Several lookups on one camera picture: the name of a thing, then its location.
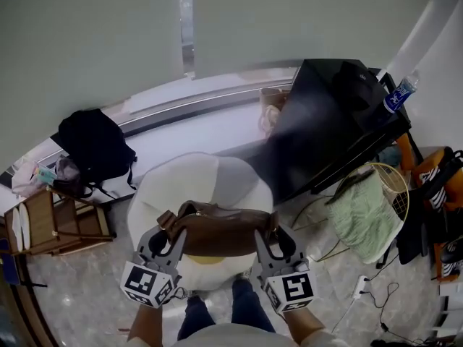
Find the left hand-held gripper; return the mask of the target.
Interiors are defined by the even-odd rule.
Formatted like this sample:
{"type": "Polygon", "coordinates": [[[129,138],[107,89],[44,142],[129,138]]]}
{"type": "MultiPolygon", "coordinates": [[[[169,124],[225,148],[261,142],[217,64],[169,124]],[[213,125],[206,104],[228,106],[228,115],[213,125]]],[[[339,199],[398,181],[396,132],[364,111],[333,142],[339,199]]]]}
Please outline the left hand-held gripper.
{"type": "Polygon", "coordinates": [[[121,290],[140,304],[160,308],[174,296],[181,278],[177,265],[182,258],[187,229],[183,228],[161,255],[168,243],[168,234],[159,226],[146,231],[131,260],[122,273],[121,290]]]}

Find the brown leather handbag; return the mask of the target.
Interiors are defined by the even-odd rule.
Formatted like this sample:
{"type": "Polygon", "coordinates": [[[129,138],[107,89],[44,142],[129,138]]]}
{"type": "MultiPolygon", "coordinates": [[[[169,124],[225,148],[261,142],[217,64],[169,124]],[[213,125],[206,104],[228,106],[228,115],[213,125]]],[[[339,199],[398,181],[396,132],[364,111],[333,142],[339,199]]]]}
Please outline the brown leather handbag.
{"type": "Polygon", "coordinates": [[[183,253],[197,257],[241,257],[256,252],[255,232],[276,241],[277,213],[252,209],[226,209],[217,204],[184,202],[177,214],[167,210],[157,218],[173,243],[186,231],[183,253]]]}

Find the white flower-shaped cushion seat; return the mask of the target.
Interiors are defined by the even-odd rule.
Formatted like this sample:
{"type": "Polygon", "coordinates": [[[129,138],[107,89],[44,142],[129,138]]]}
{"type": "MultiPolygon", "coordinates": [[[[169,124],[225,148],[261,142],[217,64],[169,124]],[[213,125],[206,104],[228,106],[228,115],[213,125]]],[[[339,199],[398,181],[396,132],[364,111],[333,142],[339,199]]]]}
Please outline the white flower-shaped cushion seat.
{"type": "MultiPolygon", "coordinates": [[[[233,157],[188,153],[149,170],[127,211],[127,225],[136,247],[142,235],[157,226],[158,217],[193,200],[224,208],[273,210],[268,185],[251,165],[233,157]]],[[[188,291],[213,291],[235,275],[249,270],[255,254],[241,257],[198,257],[183,255],[177,265],[179,286],[188,291]]]]}

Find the person's left forearm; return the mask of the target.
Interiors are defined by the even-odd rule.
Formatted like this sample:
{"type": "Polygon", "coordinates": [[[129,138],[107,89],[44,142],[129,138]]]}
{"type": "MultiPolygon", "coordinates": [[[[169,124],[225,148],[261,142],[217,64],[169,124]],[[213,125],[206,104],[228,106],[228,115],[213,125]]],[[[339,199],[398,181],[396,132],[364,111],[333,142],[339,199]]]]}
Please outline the person's left forearm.
{"type": "Polygon", "coordinates": [[[148,347],[162,347],[162,308],[141,304],[127,338],[128,342],[141,340],[148,347]]]}

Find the black fabric backpack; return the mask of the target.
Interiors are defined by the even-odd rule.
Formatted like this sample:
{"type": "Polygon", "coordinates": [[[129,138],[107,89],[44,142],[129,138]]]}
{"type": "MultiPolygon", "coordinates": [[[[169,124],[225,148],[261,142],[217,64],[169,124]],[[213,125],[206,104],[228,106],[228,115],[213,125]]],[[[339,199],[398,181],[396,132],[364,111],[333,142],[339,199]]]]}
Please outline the black fabric backpack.
{"type": "Polygon", "coordinates": [[[128,186],[136,189],[132,183],[136,152],[127,145],[120,127],[102,110],[74,112],[60,123],[57,135],[58,145],[76,165],[85,188],[108,195],[103,183],[126,176],[128,186]]]}

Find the person's right leg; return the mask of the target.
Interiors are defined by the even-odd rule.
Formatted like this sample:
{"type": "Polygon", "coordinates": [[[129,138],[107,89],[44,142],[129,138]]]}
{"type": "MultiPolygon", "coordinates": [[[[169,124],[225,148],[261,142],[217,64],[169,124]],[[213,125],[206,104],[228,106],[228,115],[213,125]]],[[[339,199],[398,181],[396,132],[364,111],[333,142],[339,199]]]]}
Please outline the person's right leg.
{"type": "Polygon", "coordinates": [[[261,306],[248,273],[237,275],[232,284],[231,323],[255,327],[266,332],[276,332],[261,306]]]}

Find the person's left leg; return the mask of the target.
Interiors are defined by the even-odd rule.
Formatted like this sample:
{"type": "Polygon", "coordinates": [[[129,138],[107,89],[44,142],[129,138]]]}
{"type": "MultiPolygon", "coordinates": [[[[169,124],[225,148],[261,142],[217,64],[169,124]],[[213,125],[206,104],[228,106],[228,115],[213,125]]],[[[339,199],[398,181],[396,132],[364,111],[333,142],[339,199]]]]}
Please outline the person's left leg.
{"type": "Polygon", "coordinates": [[[214,326],[215,324],[200,292],[189,292],[187,296],[187,306],[184,312],[184,321],[178,332],[177,340],[184,340],[196,332],[214,326]]]}

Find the white power strip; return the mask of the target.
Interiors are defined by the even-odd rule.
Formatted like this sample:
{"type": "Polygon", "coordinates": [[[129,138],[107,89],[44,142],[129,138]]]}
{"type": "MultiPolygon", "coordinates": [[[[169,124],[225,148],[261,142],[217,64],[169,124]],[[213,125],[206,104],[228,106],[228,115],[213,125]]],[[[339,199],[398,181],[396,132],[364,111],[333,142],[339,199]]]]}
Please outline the white power strip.
{"type": "Polygon", "coordinates": [[[360,275],[357,279],[356,285],[354,287],[354,291],[352,293],[353,299],[359,299],[361,295],[365,293],[365,289],[369,284],[370,279],[365,275],[360,275]]]}

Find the green knitted blanket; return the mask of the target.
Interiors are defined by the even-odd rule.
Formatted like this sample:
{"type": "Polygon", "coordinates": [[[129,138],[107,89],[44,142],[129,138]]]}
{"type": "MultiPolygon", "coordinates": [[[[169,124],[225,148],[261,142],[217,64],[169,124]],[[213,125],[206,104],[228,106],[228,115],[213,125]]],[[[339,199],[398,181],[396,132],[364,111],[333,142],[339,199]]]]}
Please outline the green knitted blanket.
{"type": "Polygon", "coordinates": [[[404,225],[376,173],[353,181],[326,207],[340,241],[365,264],[378,261],[404,225]]]}

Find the purple bag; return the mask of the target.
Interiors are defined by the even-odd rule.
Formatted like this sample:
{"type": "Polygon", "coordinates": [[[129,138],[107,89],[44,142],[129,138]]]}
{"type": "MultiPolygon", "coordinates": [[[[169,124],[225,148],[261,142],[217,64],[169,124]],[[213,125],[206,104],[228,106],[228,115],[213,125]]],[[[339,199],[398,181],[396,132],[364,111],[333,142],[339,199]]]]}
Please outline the purple bag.
{"type": "Polygon", "coordinates": [[[72,197],[85,197],[80,171],[71,158],[60,155],[55,163],[55,174],[54,189],[72,197]]]}

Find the black cabinet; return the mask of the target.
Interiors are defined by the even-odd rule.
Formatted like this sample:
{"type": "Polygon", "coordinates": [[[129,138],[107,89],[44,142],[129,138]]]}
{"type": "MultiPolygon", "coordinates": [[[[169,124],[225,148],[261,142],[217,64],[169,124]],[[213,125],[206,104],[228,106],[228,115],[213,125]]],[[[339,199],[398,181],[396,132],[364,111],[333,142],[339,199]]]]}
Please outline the black cabinet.
{"type": "Polygon", "coordinates": [[[366,111],[346,109],[332,87],[343,61],[368,69],[354,59],[303,61],[270,137],[250,159],[275,205],[330,187],[411,127],[405,110],[379,119],[383,100],[366,111]]]}

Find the blue cloth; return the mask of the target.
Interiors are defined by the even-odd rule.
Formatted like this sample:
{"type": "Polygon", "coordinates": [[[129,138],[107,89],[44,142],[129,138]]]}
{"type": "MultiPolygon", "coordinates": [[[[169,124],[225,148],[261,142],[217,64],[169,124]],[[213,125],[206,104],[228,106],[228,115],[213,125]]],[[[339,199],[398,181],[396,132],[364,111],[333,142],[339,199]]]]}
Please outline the blue cloth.
{"type": "Polygon", "coordinates": [[[6,238],[0,239],[0,267],[3,270],[4,280],[14,286],[20,286],[21,280],[17,271],[14,257],[9,253],[9,243],[6,238]]]}

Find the pink bag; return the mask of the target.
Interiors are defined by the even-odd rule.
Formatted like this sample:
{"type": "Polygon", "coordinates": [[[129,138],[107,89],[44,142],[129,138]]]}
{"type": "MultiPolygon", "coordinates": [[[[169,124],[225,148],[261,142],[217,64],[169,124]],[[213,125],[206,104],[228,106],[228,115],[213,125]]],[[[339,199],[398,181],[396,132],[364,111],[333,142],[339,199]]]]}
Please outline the pink bag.
{"type": "Polygon", "coordinates": [[[12,192],[21,197],[29,197],[41,187],[35,172],[38,165],[31,160],[24,160],[19,168],[14,170],[12,177],[12,192]]]}

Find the striped cloth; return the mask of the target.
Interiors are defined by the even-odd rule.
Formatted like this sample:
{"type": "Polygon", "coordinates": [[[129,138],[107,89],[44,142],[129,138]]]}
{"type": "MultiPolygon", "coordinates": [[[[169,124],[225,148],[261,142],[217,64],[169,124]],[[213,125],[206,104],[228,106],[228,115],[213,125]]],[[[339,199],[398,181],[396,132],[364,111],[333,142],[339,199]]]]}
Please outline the striped cloth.
{"type": "Polygon", "coordinates": [[[443,204],[447,200],[444,187],[446,184],[446,169],[436,166],[429,171],[420,173],[419,180],[424,201],[429,203],[433,210],[442,211],[443,204]]]}

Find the wide grey roller blind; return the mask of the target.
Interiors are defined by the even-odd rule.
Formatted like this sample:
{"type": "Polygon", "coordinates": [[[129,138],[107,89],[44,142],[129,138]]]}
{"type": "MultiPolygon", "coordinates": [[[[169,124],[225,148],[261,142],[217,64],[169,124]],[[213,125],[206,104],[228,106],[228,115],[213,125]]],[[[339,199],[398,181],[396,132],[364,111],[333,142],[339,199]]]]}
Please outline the wide grey roller blind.
{"type": "Polygon", "coordinates": [[[179,0],[0,0],[0,173],[72,112],[183,74],[179,0]]]}

